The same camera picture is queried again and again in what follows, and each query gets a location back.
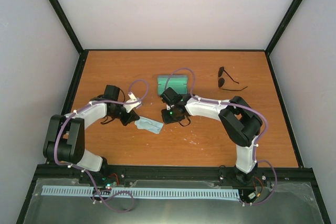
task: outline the white wall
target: white wall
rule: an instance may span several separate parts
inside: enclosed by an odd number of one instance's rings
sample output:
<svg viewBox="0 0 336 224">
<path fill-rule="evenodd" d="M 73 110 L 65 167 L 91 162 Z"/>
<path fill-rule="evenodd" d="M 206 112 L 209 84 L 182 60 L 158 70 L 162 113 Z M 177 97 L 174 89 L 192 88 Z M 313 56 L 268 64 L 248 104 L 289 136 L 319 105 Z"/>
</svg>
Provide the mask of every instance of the white wall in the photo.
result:
<svg viewBox="0 0 336 224">
<path fill-rule="evenodd" d="M 304 165 L 336 223 L 336 0 L 303 0 L 271 59 Z"/>
<path fill-rule="evenodd" d="M 84 48 L 265 49 L 292 0 L 59 0 Z"/>
<path fill-rule="evenodd" d="M 0 0 L 0 222 L 15 223 L 78 54 L 48 0 Z"/>
</svg>

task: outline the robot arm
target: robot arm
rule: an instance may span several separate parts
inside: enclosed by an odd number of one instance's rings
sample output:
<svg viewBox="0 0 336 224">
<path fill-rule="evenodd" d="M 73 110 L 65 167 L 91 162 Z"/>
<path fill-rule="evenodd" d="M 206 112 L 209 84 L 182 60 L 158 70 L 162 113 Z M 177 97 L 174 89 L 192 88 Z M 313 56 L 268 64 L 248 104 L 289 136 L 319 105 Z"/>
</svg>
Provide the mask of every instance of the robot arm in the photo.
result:
<svg viewBox="0 0 336 224">
<path fill-rule="evenodd" d="M 161 98 L 167 104 L 167 109 L 161 111 L 164 123 L 179 122 L 185 117 L 196 115 L 221 121 L 230 139 L 236 144 L 236 167 L 245 174 L 253 170 L 256 165 L 253 156 L 254 141 L 262 125 L 262 120 L 257 115 L 234 106 L 202 102 L 189 94 L 182 97 L 171 88 L 166 89 Z M 241 97 L 226 102 L 248 106 Z"/>
<path fill-rule="evenodd" d="M 103 95 L 93 98 L 94 101 L 113 100 L 117 101 L 120 89 L 116 86 L 107 85 Z M 133 102 L 138 100 L 133 93 L 129 93 L 130 100 Z M 57 157 L 61 161 L 70 162 L 78 165 L 84 169 L 93 172 L 102 172 L 107 165 L 107 160 L 101 156 L 95 155 L 85 149 L 85 129 L 97 120 L 110 116 L 118 118 L 121 123 L 126 126 L 130 122 L 139 119 L 139 116 L 134 112 L 134 108 L 138 108 L 141 101 L 135 104 L 114 104 L 114 103 L 96 103 L 92 106 L 81 110 L 73 116 L 61 138 L 58 149 Z M 59 133 L 60 126 L 64 123 L 66 115 L 54 115 L 50 119 L 47 136 L 43 148 L 43 154 L 49 160 L 54 159 L 55 140 Z"/>
</svg>

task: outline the brown table surface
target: brown table surface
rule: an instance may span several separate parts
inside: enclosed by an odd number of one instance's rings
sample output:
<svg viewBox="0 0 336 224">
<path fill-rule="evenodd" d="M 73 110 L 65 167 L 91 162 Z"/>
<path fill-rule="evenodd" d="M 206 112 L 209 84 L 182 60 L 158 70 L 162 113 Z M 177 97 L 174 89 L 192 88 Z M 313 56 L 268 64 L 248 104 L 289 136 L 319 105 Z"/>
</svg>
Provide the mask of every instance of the brown table surface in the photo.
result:
<svg viewBox="0 0 336 224">
<path fill-rule="evenodd" d="M 235 84 L 224 76 L 223 88 L 248 88 L 240 92 L 220 90 L 217 85 L 220 66 L 239 82 Z M 165 104 L 157 93 L 157 77 L 180 67 L 194 70 L 195 94 L 222 100 L 239 95 L 266 117 L 269 131 L 259 141 L 257 159 L 267 159 L 275 167 L 298 166 L 263 52 L 90 51 L 72 108 L 78 109 L 103 94 L 107 84 L 118 86 L 127 94 L 133 80 L 145 79 L 150 90 L 136 112 L 162 122 L 161 110 Z M 179 73 L 188 75 L 190 87 L 191 74 L 184 70 Z M 145 85 L 136 83 L 132 91 L 142 97 Z M 109 164 L 234 166 L 236 147 L 222 123 L 199 116 L 191 120 L 187 127 L 178 123 L 164 125 L 160 134 L 138 130 L 134 122 L 127 126 L 119 120 L 107 125 L 96 122 L 86 130 L 85 144 L 91 152 L 106 157 Z"/>
</svg>

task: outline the teal box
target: teal box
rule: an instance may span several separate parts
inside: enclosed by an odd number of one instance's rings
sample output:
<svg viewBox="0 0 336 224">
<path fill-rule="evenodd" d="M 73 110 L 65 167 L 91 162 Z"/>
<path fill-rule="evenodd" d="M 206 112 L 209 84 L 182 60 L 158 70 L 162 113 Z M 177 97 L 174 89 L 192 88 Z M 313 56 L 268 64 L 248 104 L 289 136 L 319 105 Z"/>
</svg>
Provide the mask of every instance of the teal box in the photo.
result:
<svg viewBox="0 0 336 224">
<path fill-rule="evenodd" d="M 167 76 L 158 76 L 158 85 L 157 85 L 157 94 L 161 95 L 164 91 L 164 86 L 166 85 L 167 79 L 169 75 Z M 187 83 L 188 83 L 188 76 L 185 74 L 175 74 L 173 75 L 168 82 L 167 88 L 171 87 L 173 90 L 175 90 L 178 94 L 187 94 Z"/>
</svg>

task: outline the sunglasses lens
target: sunglasses lens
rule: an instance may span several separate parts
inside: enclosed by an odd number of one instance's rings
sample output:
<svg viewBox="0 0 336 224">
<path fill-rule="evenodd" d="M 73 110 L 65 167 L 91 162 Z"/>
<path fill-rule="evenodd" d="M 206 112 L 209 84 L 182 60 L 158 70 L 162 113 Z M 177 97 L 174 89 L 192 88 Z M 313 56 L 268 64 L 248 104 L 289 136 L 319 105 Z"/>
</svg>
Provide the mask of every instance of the sunglasses lens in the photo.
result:
<svg viewBox="0 0 336 224">
<path fill-rule="evenodd" d="M 218 71 L 218 77 L 221 77 L 224 72 L 224 67 L 220 67 Z"/>
<path fill-rule="evenodd" d="M 224 82 L 225 82 L 224 78 L 219 78 L 218 87 L 221 88 L 224 85 Z"/>
</svg>

